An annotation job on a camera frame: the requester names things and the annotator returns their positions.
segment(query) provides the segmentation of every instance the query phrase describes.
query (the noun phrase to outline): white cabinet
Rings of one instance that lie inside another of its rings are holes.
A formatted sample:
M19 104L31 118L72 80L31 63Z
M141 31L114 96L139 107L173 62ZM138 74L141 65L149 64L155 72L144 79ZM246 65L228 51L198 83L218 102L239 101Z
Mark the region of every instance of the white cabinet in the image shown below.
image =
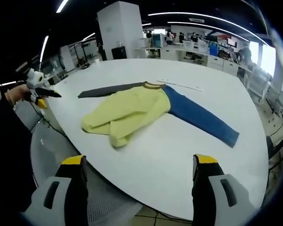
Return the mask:
M217 57L217 56L208 56L208 67L214 68L216 70L222 71L223 70L223 63L224 60Z
M167 48L160 49L160 58L162 60L179 60L176 50Z
M237 76L238 67L239 66L237 64L225 60L223 64L223 71L233 76Z

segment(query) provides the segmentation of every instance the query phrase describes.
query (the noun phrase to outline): robotic hand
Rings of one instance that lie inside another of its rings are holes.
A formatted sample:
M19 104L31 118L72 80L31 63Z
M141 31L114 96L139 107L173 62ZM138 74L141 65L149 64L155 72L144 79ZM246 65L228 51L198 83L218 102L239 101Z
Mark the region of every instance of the robotic hand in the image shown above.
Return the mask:
M27 74L26 85L31 92L30 100L40 108L47 108L43 100L44 96L62 97L59 93L50 89L49 83L44 79L42 72L36 72L32 68Z

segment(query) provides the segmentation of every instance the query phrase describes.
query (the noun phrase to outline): floor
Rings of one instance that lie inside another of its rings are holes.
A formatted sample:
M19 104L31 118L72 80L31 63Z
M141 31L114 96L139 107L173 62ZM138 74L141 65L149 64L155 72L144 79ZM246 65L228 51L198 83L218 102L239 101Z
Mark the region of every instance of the floor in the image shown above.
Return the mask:
M267 101L264 101L261 106L257 106L257 110L258 110L259 116L261 118L265 134L267 136L274 133L283 123L282 117L279 117L276 114L272 114L272 110L270 109ZM278 142L280 142L282 140L282 138L283 138L283 126L281 127L281 129L276 134L271 136L271 139L272 139L274 145L276 145ZM275 164L276 162L278 162L280 160L281 156L283 156L283 150L281 150L279 154L276 154L270 160L270 162L269 162L270 167L273 164ZM268 186L268 189L266 190L266 195L269 195L271 193L271 191L273 191L273 189L275 188L278 175L281 172L281 167L282 167L282 165L280 165L279 167L276 167L272 171L273 173L269 174L269 186ZM154 222L155 222L155 215L156 215L156 213L155 213L154 210L150 209L149 207L143 207L135 215L135 217L130 220L129 225L130 226L153 226ZM186 225L191 225L191 223L174 222L174 221L171 221L171 220L167 219L166 217L164 217L160 214L158 214L157 220L156 220L156 226L186 226Z

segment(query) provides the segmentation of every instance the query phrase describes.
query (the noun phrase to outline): white pillar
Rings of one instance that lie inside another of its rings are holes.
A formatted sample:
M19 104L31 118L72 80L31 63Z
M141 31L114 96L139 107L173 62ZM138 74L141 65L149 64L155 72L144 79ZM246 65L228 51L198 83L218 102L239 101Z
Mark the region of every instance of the white pillar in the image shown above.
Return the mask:
M142 20L138 5L118 1L98 12L100 33L107 60L112 60L111 49L125 46L127 58L134 58L138 39L143 38Z
M61 48L61 57L62 57L62 61L63 61L63 64L64 64L67 72L75 69L75 64L72 61L72 57L70 55L70 51L69 51L68 46L63 46Z

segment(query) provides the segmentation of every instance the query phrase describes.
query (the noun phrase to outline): yellow shirt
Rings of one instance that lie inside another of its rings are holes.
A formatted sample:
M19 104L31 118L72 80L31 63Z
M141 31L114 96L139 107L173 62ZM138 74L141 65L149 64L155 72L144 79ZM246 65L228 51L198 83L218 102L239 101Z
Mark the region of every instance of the yellow shirt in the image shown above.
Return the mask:
M145 83L112 94L93 112L83 117L81 127L88 133L109 135L114 147L126 145L139 128L155 121L171 108L161 85Z

